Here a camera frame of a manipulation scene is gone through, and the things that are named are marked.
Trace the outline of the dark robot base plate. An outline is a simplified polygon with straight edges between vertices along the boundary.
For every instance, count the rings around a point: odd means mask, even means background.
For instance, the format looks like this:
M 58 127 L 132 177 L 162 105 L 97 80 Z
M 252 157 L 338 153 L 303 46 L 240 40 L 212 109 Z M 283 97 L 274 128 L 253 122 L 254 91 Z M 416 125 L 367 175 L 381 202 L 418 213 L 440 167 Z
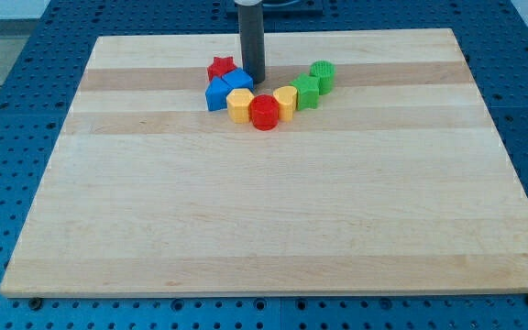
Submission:
M 261 5 L 265 18 L 319 17 L 324 13 L 322 0 L 225 0 L 225 15 L 237 18 L 239 5 Z

